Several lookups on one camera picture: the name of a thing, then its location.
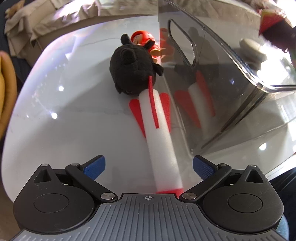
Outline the white red foam rocket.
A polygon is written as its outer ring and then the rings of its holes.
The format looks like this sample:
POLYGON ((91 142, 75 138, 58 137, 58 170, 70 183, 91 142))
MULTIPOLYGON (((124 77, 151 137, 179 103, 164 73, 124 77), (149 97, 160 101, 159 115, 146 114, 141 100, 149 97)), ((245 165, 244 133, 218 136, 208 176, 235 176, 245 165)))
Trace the white red foam rocket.
POLYGON ((158 194, 184 192, 182 178, 171 140, 170 96, 153 88, 153 78, 129 108, 146 139, 158 194))

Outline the smoky transparent storage bin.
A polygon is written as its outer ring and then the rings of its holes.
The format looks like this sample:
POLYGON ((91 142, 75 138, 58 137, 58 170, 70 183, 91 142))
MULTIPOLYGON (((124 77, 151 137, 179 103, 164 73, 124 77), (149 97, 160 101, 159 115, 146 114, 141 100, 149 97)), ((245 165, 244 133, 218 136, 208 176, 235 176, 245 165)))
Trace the smoky transparent storage bin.
POLYGON ((259 166, 269 179, 295 168, 295 68, 290 55, 259 27, 195 16, 176 1, 159 1, 164 78, 184 160, 202 155, 233 168, 259 166), (267 60, 253 70, 239 41, 253 39, 267 60))

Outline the black plush toy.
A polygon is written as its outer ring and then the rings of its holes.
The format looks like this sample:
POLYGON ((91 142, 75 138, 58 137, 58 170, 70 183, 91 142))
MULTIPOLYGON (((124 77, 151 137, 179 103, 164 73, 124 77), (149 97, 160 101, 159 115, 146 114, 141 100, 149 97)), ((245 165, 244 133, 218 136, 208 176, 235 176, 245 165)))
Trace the black plush toy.
POLYGON ((156 76, 162 76, 164 68, 154 63, 147 48, 132 43, 128 34, 120 38, 121 46, 111 56, 109 71, 118 93, 139 95, 148 88, 149 79, 156 82, 156 76))

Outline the red figurine doll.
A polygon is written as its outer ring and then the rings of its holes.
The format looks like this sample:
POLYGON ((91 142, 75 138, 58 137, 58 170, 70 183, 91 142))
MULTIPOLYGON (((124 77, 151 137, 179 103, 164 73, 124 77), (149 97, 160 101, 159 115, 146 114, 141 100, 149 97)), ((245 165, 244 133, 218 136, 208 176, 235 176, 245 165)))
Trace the red figurine doll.
POLYGON ((158 59, 161 56, 161 47, 156 42, 154 36, 151 33, 143 30, 136 31, 132 34, 130 39, 133 44, 143 47, 149 43, 147 50, 151 55, 154 63, 158 63, 158 59))

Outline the beige round puck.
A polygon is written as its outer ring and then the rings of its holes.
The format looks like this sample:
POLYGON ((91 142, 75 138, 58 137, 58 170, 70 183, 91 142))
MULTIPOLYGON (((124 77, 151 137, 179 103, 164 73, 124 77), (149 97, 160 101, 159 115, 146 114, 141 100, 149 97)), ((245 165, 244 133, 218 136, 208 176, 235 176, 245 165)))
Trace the beige round puck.
POLYGON ((260 70, 261 64, 267 60, 267 55, 260 45, 253 39, 243 38, 239 41, 240 52, 245 62, 253 70, 260 70))

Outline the beige covered sofa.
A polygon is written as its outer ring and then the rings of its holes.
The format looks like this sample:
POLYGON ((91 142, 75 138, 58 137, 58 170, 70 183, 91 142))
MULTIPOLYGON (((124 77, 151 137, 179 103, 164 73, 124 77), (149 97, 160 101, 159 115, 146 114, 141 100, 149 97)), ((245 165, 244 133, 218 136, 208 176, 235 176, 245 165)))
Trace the beige covered sofa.
MULTIPOLYGON (((252 1, 176 1, 195 16, 231 21, 258 29, 252 1)), ((4 9, 4 35, 11 56, 25 58, 40 37, 84 20, 158 13, 158 1, 17 1, 4 9)))

